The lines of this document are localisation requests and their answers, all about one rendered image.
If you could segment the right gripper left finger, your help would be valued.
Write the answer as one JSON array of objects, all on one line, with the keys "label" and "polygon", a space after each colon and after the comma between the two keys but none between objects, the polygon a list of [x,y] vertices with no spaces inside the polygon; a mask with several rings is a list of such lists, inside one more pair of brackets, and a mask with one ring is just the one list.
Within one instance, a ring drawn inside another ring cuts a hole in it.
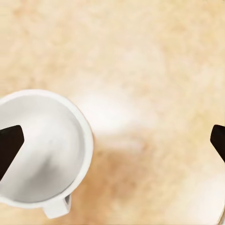
[{"label": "right gripper left finger", "polygon": [[0,181],[24,143],[20,125],[0,129]]}]

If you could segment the coffee cup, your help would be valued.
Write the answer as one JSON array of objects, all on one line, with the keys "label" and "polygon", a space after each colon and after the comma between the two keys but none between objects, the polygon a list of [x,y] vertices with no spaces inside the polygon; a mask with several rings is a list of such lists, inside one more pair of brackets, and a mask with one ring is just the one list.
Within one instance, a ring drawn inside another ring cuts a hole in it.
[{"label": "coffee cup", "polygon": [[49,219],[68,214],[93,155],[86,117],[61,94],[19,90],[0,99],[0,129],[17,125],[24,143],[0,181],[0,203],[41,207]]}]

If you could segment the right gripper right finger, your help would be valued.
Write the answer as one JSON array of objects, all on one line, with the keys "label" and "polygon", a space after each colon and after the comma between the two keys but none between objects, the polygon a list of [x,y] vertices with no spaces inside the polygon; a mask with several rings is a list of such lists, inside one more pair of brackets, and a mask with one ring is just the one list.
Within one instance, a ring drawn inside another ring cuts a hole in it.
[{"label": "right gripper right finger", "polygon": [[214,125],[211,136],[210,142],[221,156],[221,158],[225,162],[225,127],[221,125]]}]

